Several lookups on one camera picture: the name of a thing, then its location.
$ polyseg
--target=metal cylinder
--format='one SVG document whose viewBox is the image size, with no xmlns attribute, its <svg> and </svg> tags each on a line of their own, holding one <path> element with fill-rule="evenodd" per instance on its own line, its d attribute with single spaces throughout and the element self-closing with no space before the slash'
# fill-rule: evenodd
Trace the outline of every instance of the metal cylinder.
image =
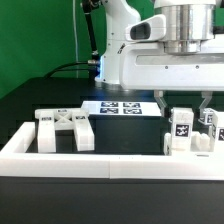
<svg viewBox="0 0 224 224">
<path fill-rule="evenodd" d="M 192 54 L 200 51 L 201 40 L 213 39 L 215 5 L 179 5 L 155 9 L 166 16 L 165 43 L 168 54 Z"/>
</svg>

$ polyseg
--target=green wall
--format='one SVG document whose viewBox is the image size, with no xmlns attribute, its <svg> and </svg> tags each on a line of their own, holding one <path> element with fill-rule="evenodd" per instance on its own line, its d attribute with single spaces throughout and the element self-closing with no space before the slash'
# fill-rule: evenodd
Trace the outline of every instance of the green wall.
<svg viewBox="0 0 224 224">
<path fill-rule="evenodd" d="M 76 1 L 79 60 L 87 60 L 91 50 L 80 2 Z M 127 2 L 141 13 L 142 19 L 153 14 L 149 0 Z M 41 77 L 51 69 L 75 60 L 72 5 L 72 0 L 1 0 L 0 98 L 27 79 Z M 218 25 L 224 25 L 222 14 L 223 10 L 218 10 Z M 94 11 L 92 16 L 102 54 L 106 33 L 104 8 Z"/>
</svg>

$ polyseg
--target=white foam block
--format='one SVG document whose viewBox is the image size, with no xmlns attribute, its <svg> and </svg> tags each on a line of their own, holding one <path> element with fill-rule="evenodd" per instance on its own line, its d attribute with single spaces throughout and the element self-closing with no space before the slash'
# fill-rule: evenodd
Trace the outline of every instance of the white foam block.
<svg viewBox="0 0 224 224">
<path fill-rule="evenodd" d="M 25 122 L 1 150 L 1 153 L 25 153 L 34 137 L 35 123 Z"/>
<path fill-rule="evenodd" d="M 94 133 L 85 112 L 73 113 L 72 120 L 78 151 L 94 150 Z"/>
<path fill-rule="evenodd" d="M 224 112 L 214 112 L 209 134 L 211 150 L 224 153 Z"/>
<path fill-rule="evenodd" d="M 39 153 L 56 152 L 53 111 L 41 111 L 37 141 Z"/>
<path fill-rule="evenodd" d="M 190 108 L 173 108 L 171 148 L 190 151 L 194 114 Z"/>
</svg>

